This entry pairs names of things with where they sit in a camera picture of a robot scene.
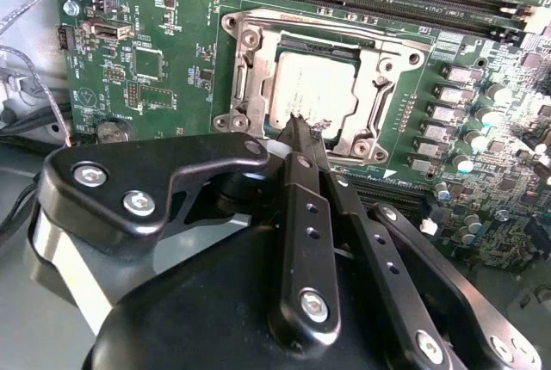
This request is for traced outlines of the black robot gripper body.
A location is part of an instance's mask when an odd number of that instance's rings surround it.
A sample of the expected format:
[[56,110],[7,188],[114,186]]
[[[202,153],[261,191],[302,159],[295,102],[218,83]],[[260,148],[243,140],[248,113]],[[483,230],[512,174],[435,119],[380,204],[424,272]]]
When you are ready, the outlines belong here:
[[[90,306],[96,335],[86,369],[407,369],[411,363],[394,334],[375,283],[362,265],[336,255],[341,331],[335,342],[307,349],[284,345],[269,328],[275,303],[276,233],[247,227],[165,270],[134,279],[114,262],[39,215],[29,241],[44,270],[38,281],[71,289]],[[108,308],[92,298],[84,256],[99,262],[115,284]]]

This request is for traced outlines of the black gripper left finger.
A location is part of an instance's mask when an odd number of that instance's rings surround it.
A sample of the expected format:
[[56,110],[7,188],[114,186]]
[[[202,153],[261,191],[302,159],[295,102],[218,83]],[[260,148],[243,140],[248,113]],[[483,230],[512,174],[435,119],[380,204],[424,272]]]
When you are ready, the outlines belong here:
[[[218,133],[56,151],[40,175],[37,218],[126,264],[134,279],[162,274],[247,227],[273,229],[269,328],[284,345],[329,346],[340,306],[331,207],[310,130],[294,117],[268,143]],[[84,266],[93,300],[114,307],[114,282],[90,254]]]

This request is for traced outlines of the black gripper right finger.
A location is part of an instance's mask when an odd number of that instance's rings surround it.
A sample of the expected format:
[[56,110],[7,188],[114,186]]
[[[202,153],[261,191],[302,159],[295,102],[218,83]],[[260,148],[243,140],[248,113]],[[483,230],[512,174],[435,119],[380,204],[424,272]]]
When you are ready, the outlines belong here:
[[352,183],[331,170],[321,132],[310,130],[337,220],[383,308],[390,369],[540,369],[530,341],[397,209],[365,209]]

